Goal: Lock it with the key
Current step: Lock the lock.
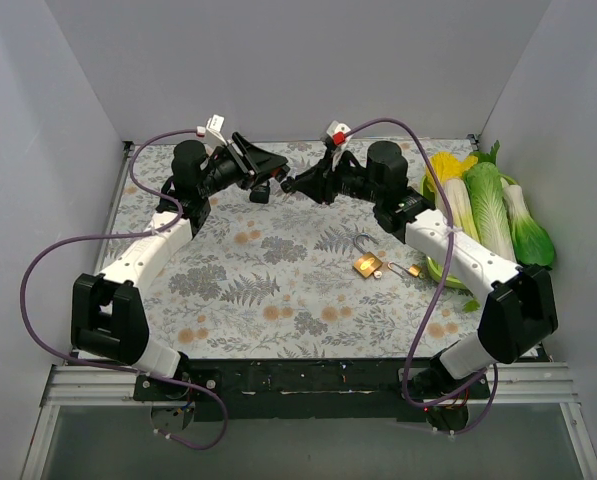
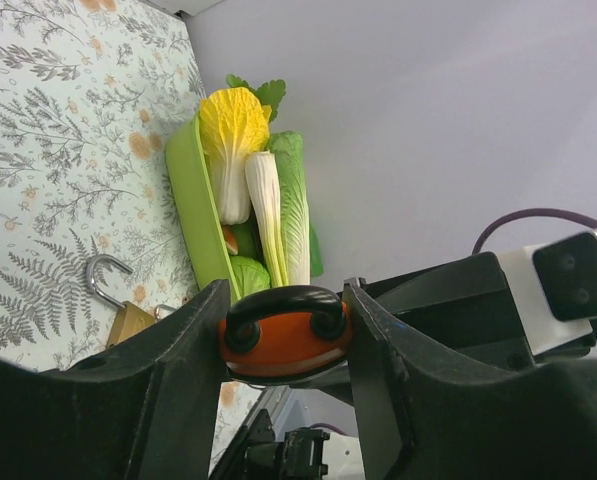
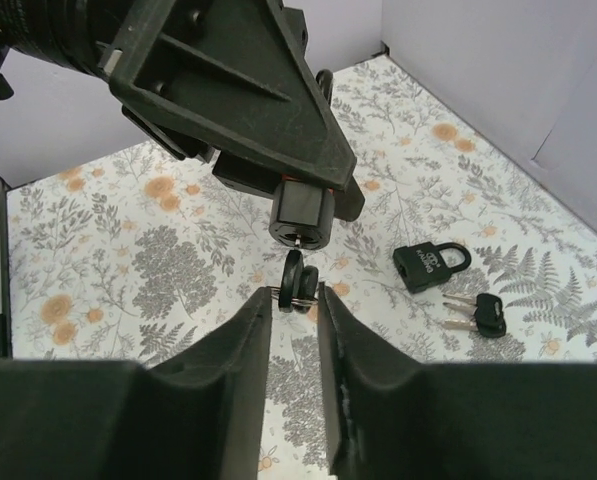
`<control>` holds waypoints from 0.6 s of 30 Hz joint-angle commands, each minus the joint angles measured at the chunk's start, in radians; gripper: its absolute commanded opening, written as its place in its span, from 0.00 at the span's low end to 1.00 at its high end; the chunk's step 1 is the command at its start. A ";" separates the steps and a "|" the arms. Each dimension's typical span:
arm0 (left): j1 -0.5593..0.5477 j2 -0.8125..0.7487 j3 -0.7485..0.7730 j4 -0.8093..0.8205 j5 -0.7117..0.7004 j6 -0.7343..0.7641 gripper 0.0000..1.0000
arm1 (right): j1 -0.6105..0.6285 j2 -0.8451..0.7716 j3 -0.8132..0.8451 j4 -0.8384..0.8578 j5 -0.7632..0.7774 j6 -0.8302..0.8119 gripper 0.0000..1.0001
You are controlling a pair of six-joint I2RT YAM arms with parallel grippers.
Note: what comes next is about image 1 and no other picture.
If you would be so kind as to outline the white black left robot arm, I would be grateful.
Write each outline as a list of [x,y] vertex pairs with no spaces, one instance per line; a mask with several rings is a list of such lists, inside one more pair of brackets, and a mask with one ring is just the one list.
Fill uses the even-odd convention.
[[252,190],[289,172],[285,157],[235,133],[208,147],[185,140],[173,149],[172,174],[143,236],[97,275],[82,274],[72,290],[71,341],[88,353],[157,375],[171,400],[191,386],[181,355],[151,336],[142,297],[171,257],[190,243],[207,220],[212,195],[232,185]]

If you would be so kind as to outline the black-headed key bunch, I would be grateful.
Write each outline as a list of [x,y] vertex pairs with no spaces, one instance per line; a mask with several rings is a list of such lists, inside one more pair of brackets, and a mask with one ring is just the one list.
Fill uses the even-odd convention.
[[280,187],[285,195],[293,195],[296,192],[295,179],[293,177],[287,177],[280,184]]

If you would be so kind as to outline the large brass padlock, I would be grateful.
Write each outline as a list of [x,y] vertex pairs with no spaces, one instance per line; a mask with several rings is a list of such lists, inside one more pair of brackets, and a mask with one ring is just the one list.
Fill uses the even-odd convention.
[[354,262],[353,268],[364,279],[380,280],[383,276],[381,271],[383,262],[377,255],[364,248],[362,244],[364,240],[369,240],[374,245],[378,244],[377,239],[367,233],[357,234],[353,239],[353,245],[361,253],[361,256]]

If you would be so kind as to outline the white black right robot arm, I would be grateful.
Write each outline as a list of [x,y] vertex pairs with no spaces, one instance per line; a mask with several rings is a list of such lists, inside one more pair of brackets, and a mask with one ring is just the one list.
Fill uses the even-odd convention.
[[444,214],[408,184],[401,148],[377,141],[360,164],[350,152],[331,149],[313,167],[281,184],[318,204],[342,194],[373,203],[379,226],[403,244],[442,263],[483,308],[478,328],[434,355],[408,385],[427,394],[453,397],[483,369],[512,364],[558,327],[551,278],[537,265],[520,266],[450,228]]

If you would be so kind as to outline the black padlock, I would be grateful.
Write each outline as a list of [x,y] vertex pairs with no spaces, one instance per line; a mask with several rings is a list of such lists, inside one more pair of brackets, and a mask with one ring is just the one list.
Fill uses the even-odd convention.
[[268,204],[271,195],[271,181],[282,183],[285,178],[285,174],[278,174],[256,180],[250,188],[249,201],[256,204]]

